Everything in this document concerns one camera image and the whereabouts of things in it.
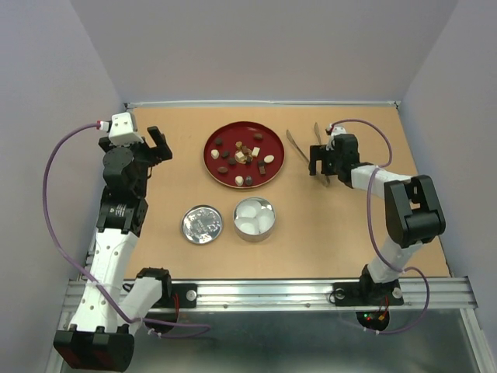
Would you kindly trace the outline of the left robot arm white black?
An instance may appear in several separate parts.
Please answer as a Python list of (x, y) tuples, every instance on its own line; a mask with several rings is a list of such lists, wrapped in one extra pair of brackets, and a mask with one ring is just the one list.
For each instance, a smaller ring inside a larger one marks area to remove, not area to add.
[(172, 300), (172, 283), (165, 269), (144, 268), (126, 298), (118, 300), (123, 279), (147, 214), (149, 171), (172, 158), (164, 135), (148, 132), (150, 147), (134, 129), (99, 122), (107, 131), (99, 139), (105, 152), (106, 183), (96, 222), (95, 254), (76, 313), (66, 330), (56, 332), (54, 348), (74, 369), (124, 372), (134, 353), (134, 336), (153, 305)]

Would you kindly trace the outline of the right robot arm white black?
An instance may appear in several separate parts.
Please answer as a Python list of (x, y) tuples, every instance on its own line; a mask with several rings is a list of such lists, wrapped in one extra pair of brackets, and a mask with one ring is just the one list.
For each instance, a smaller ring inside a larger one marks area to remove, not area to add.
[(342, 307), (402, 305), (399, 283), (408, 261), (423, 245), (444, 233), (446, 220), (433, 180), (426, 175), (405, 176), (360, 160), (353, 134), (337, 134), (328, 145), (310, 147), (309, 173), (336, 176), (354, 190), (364, 190), (367, 199), (384, 202), (388, 232), (376, 256), (358, 281), (336, 283), (332, 302)]

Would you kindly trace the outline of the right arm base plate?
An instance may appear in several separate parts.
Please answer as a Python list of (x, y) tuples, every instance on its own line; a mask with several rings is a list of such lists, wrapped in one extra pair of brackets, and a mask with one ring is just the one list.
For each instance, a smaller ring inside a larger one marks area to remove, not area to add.
[(397, 281), (388, 284), (361, 285), (359, 282), (335, 282), (332, 284), (332, 297), (339, 307), (374, 307), (381, 304), (403, 305), (402, 296), (396, 298), (394, 289), (400, 288)]

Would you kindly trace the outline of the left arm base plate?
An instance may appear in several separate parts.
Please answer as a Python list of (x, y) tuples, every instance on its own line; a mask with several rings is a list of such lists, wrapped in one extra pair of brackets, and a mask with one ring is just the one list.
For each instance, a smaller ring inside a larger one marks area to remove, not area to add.
[(162, 297), (153, 309), (194, 309), (196, 308), (198, 285), (195, 283), (173, 283), (171, 294)]

